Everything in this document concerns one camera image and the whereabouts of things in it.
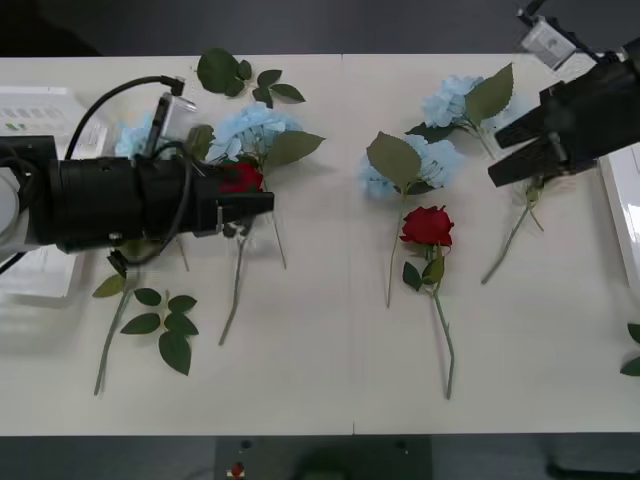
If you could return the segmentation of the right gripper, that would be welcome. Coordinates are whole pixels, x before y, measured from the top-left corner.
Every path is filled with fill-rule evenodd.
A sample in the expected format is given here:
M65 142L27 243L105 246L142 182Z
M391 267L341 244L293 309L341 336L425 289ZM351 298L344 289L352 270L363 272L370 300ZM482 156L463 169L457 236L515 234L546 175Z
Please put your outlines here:
M500 128L507 148L533 141L488 168L496 187L534 177L574 175L639 142L639 64L598 64L540 94L541 105Z

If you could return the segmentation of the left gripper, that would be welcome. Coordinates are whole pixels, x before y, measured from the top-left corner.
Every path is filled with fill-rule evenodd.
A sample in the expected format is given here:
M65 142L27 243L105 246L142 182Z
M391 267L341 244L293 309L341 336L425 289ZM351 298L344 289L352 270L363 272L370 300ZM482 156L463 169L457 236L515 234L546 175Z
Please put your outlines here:
M186 171L179 160L160 160L138 165L143 200L143 232L149 238L166 238L180 205ZM187 203L178 233L196 237L214 235L219 223L232 223L274 210L272 192L222 194L221 171L196 167L189 182Z

